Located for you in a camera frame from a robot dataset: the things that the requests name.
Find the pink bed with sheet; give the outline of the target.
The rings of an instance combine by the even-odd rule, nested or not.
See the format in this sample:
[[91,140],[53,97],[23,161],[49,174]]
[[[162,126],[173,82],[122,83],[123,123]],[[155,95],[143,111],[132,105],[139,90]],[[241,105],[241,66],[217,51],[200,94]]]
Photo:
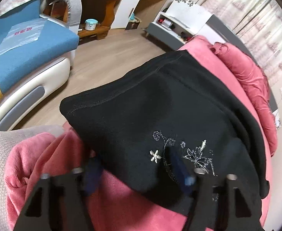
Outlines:
[[64,98],[68,123],[6,161],[11,230],[262,230],[268,87],[229,43],[193,37]]

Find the brown wooden desk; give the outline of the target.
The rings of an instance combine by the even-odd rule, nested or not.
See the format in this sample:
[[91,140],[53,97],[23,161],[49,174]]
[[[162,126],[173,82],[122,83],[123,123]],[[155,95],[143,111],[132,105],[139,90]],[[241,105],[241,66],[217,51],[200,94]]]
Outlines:
[[[70,30],[76,32],[79,38],[94,37],[104,39],[115,19],[115,5],[119,0],[43,0],[40,7],[43,16],[53,18]],[[94,31],[84,29],[87,19],[96,19]]]

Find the red rumpled duvet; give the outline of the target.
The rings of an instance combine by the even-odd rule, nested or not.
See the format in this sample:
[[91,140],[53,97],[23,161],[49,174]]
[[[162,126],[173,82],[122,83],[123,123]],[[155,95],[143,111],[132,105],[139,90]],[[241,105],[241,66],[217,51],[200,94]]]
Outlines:
[[250,99],[269,143],[271,155],[278,147],[275,118],[269,106],[269,83],[256,63],[236,46],[216,42],[212,52],[229,68]]

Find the teal item in cabinet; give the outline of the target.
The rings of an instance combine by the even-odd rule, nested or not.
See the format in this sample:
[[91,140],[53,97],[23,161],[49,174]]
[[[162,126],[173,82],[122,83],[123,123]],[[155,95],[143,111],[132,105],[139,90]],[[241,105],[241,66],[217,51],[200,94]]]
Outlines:
[[129,22],[135,22],[135,14],[132,13]]

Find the clear plastic bag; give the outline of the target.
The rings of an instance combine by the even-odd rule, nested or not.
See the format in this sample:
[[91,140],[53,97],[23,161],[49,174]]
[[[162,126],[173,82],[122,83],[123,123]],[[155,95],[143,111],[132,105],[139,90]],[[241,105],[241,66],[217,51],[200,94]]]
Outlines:
[[12,26],[0,43],[0,55],[25,44],[37,41],[46,21],[47,20],[44,18],[37,18]]

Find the blue white sofa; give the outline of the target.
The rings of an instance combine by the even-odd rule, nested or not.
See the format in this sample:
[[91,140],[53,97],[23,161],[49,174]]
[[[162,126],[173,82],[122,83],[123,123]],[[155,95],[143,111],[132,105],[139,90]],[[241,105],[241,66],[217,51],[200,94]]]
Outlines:
[[0,131],[13,129],[69,77],[79,36],[43,16],[42,2],[28,1],[0,17],[0,43],[16,24],[37,18],[47,20],[37,41],[0,55]]

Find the white grey left nightstand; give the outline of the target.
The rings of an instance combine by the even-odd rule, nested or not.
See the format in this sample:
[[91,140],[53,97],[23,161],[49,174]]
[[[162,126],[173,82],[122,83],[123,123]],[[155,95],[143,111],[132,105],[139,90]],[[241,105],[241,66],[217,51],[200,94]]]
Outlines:
[[146,35],[172,50],[185,45],[207,23],[211,13],[192,0],[174,0],[165,12],[159,12],[146,28]]

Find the wood and white cabinet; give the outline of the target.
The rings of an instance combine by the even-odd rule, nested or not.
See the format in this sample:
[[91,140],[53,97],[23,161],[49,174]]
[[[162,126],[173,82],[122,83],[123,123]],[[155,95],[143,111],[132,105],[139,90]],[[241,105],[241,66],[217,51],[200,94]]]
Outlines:
[[139,26],[146,28],[160,12],[167,0],[120,0],[112,29],[124,29],[129,19],[135,15],[140,20]]

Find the grey bed headboard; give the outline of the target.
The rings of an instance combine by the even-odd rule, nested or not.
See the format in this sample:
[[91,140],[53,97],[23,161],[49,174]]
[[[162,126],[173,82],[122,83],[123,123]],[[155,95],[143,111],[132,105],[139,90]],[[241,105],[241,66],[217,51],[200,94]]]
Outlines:
[[276,111],[278,106],[267,76],[242,41],[214,15],[206,24],[226,40],[226,43],[214,43],[210,49],[234,74],[250,101],[257,106],[267,104],[272,112]]

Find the white teal lidded pot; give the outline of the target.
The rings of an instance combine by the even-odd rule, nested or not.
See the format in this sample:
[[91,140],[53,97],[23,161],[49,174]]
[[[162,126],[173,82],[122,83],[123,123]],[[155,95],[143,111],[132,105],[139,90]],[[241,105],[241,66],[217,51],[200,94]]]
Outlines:
[[87,19],[85,21],[84,29],[87,31],[94,31],[97,27],[98,21],[96,19]]

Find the patterned white curtain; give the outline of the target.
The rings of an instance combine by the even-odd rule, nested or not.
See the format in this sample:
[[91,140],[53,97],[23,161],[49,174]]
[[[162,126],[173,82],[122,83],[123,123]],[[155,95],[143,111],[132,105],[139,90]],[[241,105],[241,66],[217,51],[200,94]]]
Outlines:
[[206,0],[202,4],[244,43],[270,85],[282,77],[282,9],[276,0]]

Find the black embroidered pants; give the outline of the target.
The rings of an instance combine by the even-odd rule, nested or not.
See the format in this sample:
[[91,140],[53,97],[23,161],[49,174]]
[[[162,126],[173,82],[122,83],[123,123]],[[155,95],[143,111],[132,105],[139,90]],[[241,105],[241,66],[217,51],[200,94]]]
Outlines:
[[262,215],[269,182],[259,124],[187,51],[165,53],[67,97],[60,112],[105,170],[153,203],[187,218],[193,201],[171,172],[170,146],[191,172],[237,175]]

